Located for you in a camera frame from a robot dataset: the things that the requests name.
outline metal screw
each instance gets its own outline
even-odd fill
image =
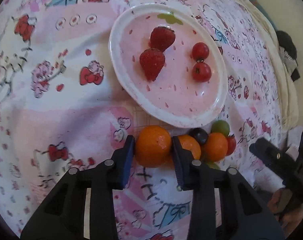
[[[111,165],[114,164],[114,161],[113,161],[112,159],[108,159],[108,160],[105,160],[104,164],[105,164],[106,166],[111,166]]]
[[[235,168],[229,168],[229,169],[228,169],[228,172],[229,172],[229,174],[231,174],[231,175],[236,175],[238,171],[237,171]]]
[[[201,165],[201,161],[200,160],[193,160],[191,162],[191,164],[194,165],[194,166],[200,166]]]
[[[77,172],[78,172],[78,169],[75,168],[75,167],[70,168],[69,171],[68,171],[68,173],[71,174],[71,175],[74,175],[74,174],[76,174]]]

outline pink and white tablecloth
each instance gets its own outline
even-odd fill
[[[281,187],[280,178],[248,150],[261,136],[279,144],[281,116],[266,45],[238,0],[4,0],[0,214],[18,236],[70,167],[94,167],[147,125],[161,125],[172,135],[186,132],[149,116],[115,76],[107,46],[111,27],[125,10],[142,3],[166,4],[190,15],[221,49],[229,93],[219,119],[230,124],[238,144],[218,165],[236,167],[252,186]],[[114,192],[119,238],[185,239],[191,200],[192,192],[180,190],[171,167],[134,163],[127,189]]]

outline orange fruit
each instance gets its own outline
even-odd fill
[[[179,135],[178,139],[180,141],[181,147],[185,150],[191,151],[195,160],[199,160],[201,156],[201,149],[199,143],[195,138],[190,135],[184,134]]]
[[[136,161],[146,168],[157,168],[167,161],[172,141],[160,126],[151,125],[141,130],[135,145]]]
[[[217,162],[222,160],[228,150],[228,141],[222,133],[211,133],[201,150],[207,162]]]

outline tablecloth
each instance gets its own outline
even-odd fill
[[[171,135],[187,131],[144,112],[113,71],[111,27],[125,10],[143,3],[190,15],[220,48],[229,88],[218,119],[230,124],[237,139],[235,153],[220,161],[220,168],[237,168],[253,187],[282,186],[248,150],[261,136],[278,146],[282,126],[270,55],[239,0],[4,0],[0,214],[18,236],[70,167],[94,167],[147,125],[161,125]],[[210,124],[204,128],[209,131]],[[170,165],[147,169],[134,162],[126,189],[113,197],[120,239],[186,238],[192,192],[181,191]]]

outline plate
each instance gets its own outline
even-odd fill
[[[175,31],[176,40],[165,52],[166,63],[156,81],[147,81],[139,63],[149,48],[157,26]],[[205,62],[211,67],[209,82],[192,78],[196,63],[191,51],[197,42],[210,49]],[[224,105],[228,80],[222,55],[210,34],[195,19],[161,4],[143,4],[125,11],[115,21],[109,37],[109,53],[122,87],[150,115],[179,128],[204,126]]]

